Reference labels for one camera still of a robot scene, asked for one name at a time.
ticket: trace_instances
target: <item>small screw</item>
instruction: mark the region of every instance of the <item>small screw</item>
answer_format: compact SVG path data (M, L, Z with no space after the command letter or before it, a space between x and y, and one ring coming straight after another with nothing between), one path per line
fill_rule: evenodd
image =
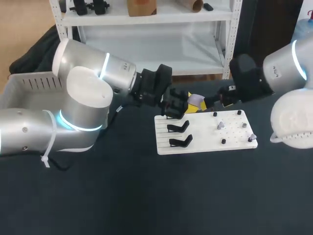
M224 127L225 127L225 125L224 125L224 123L221 121L220 124L218 124L217 129L218 129L218 130L221 130L221 129L224 128Z

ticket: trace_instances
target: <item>cardboard box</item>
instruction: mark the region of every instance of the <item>cardboard box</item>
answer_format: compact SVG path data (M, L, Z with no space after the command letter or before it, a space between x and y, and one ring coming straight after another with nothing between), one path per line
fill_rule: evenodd
M127 0L129 16L150 16L157 13L157 0Z

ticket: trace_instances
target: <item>cardboard tube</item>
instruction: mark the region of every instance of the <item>cardboard tube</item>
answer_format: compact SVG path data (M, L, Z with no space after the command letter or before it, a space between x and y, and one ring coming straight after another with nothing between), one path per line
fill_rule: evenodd
M203 0L177 0L193 12L199 12L203 8Z

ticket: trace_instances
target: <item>yellow object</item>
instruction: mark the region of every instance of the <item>yellow object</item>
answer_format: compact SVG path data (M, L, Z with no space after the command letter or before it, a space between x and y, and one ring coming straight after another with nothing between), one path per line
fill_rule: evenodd
M192 104L188 104L188 109L185 114L194 114L199 110L197 106L194 106Z
M201 102L201 104L200 104L200 108L201 108L201 110L202 110L202 111L207 110L207 107L206 107L206 105L205 105L205 102L204 102L204 101L203 101L203 102Z
M204 111L204 110L207 109L207 107L206 107L204 101L200 104L200 108L201 108L202 111ZM192 105L192 104L188 104L188 109L187 109L187 111L186 111L185 114L194 114L194 113L196 113L198 110L199 110L199 108L198 108L197 106L194 106L194 105Z

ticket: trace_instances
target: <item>white wall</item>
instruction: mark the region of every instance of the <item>white wall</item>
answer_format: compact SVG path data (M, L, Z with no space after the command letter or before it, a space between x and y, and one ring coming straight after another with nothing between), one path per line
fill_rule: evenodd
M303 0L303 5L298 20L309 19L308 11L313 10L313 0Z

